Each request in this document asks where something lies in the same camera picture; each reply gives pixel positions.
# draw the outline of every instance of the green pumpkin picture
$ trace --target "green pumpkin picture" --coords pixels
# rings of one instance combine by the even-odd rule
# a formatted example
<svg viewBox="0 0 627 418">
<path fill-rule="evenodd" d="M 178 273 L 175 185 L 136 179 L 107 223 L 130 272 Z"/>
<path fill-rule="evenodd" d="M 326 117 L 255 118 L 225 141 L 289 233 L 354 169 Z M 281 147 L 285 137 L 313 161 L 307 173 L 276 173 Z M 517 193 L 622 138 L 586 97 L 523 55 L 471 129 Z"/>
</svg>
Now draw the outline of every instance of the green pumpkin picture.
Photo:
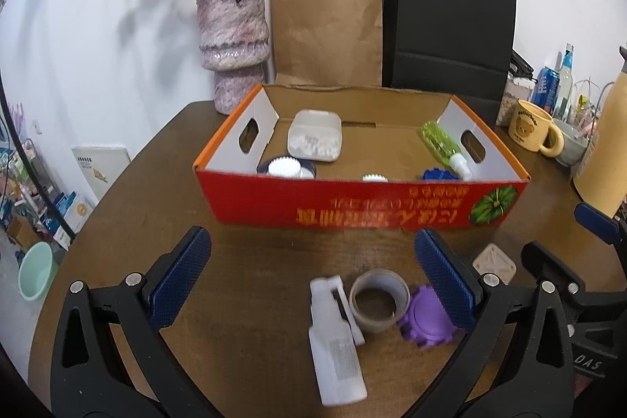
<svg viewBox="0 0 627 418">
<path fill-rule="evenodd" d="M 478 201 L 470 211 L 470 221 L 475 225 L 489 224 L 501 218 L 516 202 L 518 192 L 512 185 L 497 188 Z"/>
</svg>

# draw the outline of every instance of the pink marbled vase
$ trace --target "pink marbled vase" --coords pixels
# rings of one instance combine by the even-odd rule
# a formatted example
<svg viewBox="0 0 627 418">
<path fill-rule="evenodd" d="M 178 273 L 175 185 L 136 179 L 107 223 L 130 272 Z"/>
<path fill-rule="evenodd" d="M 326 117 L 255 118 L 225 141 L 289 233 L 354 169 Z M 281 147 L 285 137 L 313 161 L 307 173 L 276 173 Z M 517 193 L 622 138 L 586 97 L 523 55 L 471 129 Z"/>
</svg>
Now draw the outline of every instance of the pink marbled vase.
<svg viewBox="0 0 627 418">
<path fill-rule="evenodd" d="M 270 56 L 265 0 L 196 0 L 203 68 L 212 70 L 216 110 L 230 114 L 256 84 Z"/>
</svg>

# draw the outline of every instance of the bolt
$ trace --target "bolt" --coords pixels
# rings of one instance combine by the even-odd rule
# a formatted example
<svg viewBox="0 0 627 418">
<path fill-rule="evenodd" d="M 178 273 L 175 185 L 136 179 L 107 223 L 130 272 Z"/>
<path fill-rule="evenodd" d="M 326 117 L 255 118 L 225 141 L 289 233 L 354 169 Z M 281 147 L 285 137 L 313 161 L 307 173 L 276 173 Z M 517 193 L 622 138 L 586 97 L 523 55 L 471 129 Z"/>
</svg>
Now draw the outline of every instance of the bolt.
<svg viewBox="0 0 627 418">
<path fill-rule="evenodd" d="M 131 273 L 126 277 L 126 285 L 128 286 L 136 286 L 139 282 L 142 281 L 142 276 L 139 273 Z"/>
<path fill-rule="evenodd" d="M 81 291 L 82 289 L 83 289 L 83 283 L 80 280 L 76 280 L 76 282 L 74 282 L 70 286 L 70 292 L 72 292 L 73 294 L 76 294 L 77 292 Z"/>
<path fill-rule="evenodd" d="M 555 286 L 553 285 L 553 282 L 549 282 L 548 280 L 542 282 L 542 289 L 545 293 L 549 294 L 555 292 Z"/>
<path fill-rule="evenodd" d="M 501 280 L 493 273 L 486 273 L 484 275 L 484 282 L 490 287 L 496 287 Z"/>
</svg>

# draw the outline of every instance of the brown paper bag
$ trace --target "brown paper bag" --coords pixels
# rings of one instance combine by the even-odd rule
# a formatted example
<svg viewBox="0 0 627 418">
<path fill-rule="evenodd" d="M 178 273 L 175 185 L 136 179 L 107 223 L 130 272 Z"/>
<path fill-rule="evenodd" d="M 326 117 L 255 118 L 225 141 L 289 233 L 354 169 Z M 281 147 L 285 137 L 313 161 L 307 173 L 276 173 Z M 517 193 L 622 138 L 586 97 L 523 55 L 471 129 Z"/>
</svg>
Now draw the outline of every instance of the brown paper bag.
<svg viewBox="0 0 627 418">
<path fill-rule="evenodd" d="M 270 0 L 278 84 L 381 85 L 382 0 Z"/>
</svg>

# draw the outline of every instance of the blue can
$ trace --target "blue can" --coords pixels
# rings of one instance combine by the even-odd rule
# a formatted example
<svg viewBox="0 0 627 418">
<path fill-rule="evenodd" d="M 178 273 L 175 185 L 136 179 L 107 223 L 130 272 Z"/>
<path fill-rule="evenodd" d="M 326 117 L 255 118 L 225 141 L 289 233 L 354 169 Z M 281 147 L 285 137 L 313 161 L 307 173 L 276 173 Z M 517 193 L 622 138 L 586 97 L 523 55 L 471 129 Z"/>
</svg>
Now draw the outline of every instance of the blue can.
<svg viewBox="0 0 627 418">
<path fill-rule="evenodd" d="M 559 88 L 559 74 L 551 68 L 542 68 L 531 103 L 553 115 Z"/>
</svg>

